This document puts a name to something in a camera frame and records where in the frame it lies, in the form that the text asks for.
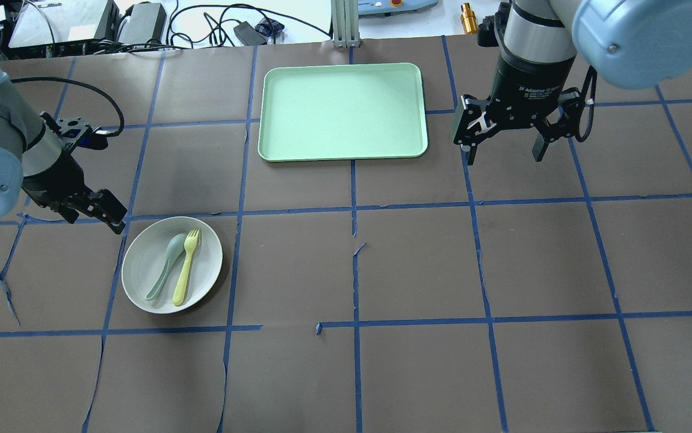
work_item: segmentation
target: blue device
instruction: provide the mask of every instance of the blue device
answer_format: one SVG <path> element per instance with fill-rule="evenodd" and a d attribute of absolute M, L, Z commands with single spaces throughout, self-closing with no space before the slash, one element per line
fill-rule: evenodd
<path fill-rule="evenodd" d="M 431 8 L 438 2 L 439 0 L 360 0 L 357 3 L 357 10 L 361 16 L 369 16 L 369 14 L 396 14 Z"/>

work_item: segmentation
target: robotic arm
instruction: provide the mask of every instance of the robotic arm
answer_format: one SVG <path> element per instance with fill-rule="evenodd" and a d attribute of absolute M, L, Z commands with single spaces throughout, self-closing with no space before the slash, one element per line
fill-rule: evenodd
<path fill-rule="evenodd" d="M 501 57 L 488 99 L 460 97 L 453 143 L 472 165 L 485 139 L 535 127 L 539 162 L 550 143 L 588 137 L 591 118 L 584 134 L 579 124 L 598 72 L 621 88 L 647 88 L 692 68 L 692 0 L 512 0 L 483 20 L 478 44 L 500 47 Z M 591 67 L 582 91 L 563 90 L 577 50 Z"/>
<path fill-rule="evenodd" d="M 107 137 L 120 130 L 109 134 L 81 118 L 36 115 L 0 69 L 0 217 L 14 208 L 22 187 L 33 203 L 49 206 L 71 224 L 81 212 L 121 233 L 126 208 L 112 192 L 88 188 L 84 171 L 71 156 L 77 146 L 103 150 Z"/>

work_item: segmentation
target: light green tray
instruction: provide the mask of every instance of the light green tray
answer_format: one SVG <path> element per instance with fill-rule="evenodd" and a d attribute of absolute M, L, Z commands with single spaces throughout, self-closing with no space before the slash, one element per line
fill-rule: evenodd
<path fill-rule="evenodd" d="M 421 71 L 412 63 L 266 74 L 258 153 L 267 161 L 413 158 L 427 146 Z"/>

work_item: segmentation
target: fork handle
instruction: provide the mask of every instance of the fork handle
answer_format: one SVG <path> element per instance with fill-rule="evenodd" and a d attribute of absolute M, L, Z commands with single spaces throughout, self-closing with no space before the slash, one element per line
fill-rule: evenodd
<path fill-rule="evenodd" d="M 191 273 L 191 258 L 194 253 L 186 253 L 186 260 L 181 269 L 181 276 L 178 278 L 178 284 L 175 285 L 175 294 L 172 295 L 172 303 L 175 307 L 180 307 L 186 301 L 186 288 L 188 287 L 188 277 Z"/>

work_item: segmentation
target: spoon handle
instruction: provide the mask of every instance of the spoon handle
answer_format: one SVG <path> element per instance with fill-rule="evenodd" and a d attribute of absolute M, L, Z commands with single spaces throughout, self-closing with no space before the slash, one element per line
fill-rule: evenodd
<path fill-rule="evenodd" d="M 164 287 L 164 282 L 167 280 L 167 275 L 170 274 L 170 269 L 172 269 L 174 262 L 174 260 L 167 259 L 167 262 L 164 264 L 164 269 L 161 270 L 161 276 L 159 276 L 156 284 L 153 285 L 153 289 L 146 294 L 146 301 L 153 301 L 159 296 L 161 288 Z"/>

